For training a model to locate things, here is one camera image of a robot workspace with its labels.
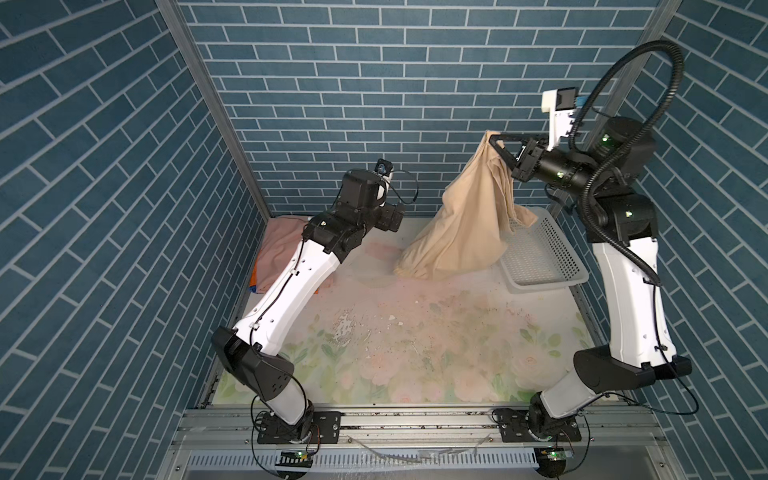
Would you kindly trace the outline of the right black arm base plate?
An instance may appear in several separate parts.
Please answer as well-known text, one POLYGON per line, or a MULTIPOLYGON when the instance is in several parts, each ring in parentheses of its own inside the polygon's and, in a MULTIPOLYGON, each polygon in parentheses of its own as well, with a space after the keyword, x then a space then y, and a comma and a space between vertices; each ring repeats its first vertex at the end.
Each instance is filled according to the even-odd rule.
POLYGON ((497 425, 504 443, 554 442, 555 440, 575 443, 582 440, 574 416, 553 419, 539 410, 496 408, 491 419, 497 425))

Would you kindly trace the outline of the rainbow striped shorts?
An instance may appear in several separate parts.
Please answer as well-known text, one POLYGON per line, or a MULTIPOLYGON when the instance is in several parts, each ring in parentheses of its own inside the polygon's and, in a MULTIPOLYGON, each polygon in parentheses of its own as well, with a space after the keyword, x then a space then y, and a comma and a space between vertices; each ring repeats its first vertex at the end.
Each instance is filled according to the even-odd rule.
POLYGON ((251 293, 258 292, 258 265, 257 264, 253 266, 253 269, 251 271, 248 288, 251 293))

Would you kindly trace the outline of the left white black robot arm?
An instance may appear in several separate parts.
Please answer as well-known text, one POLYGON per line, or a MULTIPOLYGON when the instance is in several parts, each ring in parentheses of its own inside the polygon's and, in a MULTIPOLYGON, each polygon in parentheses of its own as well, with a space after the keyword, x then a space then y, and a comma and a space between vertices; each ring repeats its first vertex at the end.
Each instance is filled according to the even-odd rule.
POLYGON ((259 303, 234 327, 219 327, 212 335, 224 370, 300 438, 309 429, 313 405, 280 350, 316 290, 364 237, 373 229, 399 229, 405 203, 387 201, 393 172, 393 164, 384 159, 372 170, 347 171, 332 206, 311 217, 287 266, 259 303))

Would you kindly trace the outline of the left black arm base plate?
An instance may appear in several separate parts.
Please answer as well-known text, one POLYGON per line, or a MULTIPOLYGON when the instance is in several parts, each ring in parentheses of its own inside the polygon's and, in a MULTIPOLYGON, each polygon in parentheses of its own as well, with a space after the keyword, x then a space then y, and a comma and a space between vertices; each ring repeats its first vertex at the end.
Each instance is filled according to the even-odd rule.
POLYGON ((276 415, 261 412, 256 416, 258 444, 337 444, 342 414, 339 411, 315 411, 297 425, 289 425, 276 415))

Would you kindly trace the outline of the white plastic laundry basket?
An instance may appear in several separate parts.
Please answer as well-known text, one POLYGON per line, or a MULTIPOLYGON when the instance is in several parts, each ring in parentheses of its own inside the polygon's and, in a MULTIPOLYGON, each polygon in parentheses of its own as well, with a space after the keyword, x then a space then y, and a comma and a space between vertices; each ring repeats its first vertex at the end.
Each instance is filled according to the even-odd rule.
POLYGON ((498 264, 513 294, 570 288, 589 280, 589 273, 552 215, 531 207, 537 220, 529 227, 510 222, 502 235, 507 250, 498 264))

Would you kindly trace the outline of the pink shorts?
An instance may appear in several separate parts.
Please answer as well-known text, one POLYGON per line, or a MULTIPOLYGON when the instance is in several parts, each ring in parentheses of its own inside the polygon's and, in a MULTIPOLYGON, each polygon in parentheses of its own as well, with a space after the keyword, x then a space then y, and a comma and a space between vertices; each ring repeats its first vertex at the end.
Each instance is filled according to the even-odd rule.
POLYGON ((286 215, 268 221, 255 264, 258 265, 258 292, 266 293, 288 265, 302 238, 309 218, 286 215))

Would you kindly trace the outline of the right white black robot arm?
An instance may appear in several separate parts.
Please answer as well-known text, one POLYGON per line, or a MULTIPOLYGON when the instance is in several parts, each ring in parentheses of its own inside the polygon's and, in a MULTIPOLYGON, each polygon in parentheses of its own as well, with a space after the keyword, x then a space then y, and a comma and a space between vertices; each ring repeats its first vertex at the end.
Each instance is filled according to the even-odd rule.
POLYGON ((537 178, 588 197, 579 216, 595 223, 587 237, 609 311, 609 343, 576 352, 573 371, 531 399, 531 435, 558 435, 574 425, 579 410, 607 394, 691 374, 692 362, 678 354, 664 315, 656 209, 631 187, 656 150, 652 134, 637 120, 613 117, 587 152, 565 153, 553 141, 508 133, 493 133, 488 142, 514 179, 537 178))

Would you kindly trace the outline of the beige shorts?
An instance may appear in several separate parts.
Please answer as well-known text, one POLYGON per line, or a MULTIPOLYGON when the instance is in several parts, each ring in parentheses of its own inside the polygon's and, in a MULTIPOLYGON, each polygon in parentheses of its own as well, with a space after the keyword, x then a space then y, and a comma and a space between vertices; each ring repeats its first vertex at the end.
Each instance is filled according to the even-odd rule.
POLYGON ((507 250, 513 223, 533 225, 538 217, 514 200, 507 165, 490 145, 488 131, 462 172, 446 188, 442 206, 403 251, 394 266, 400 278, 439 281, 483 270, 507 250))

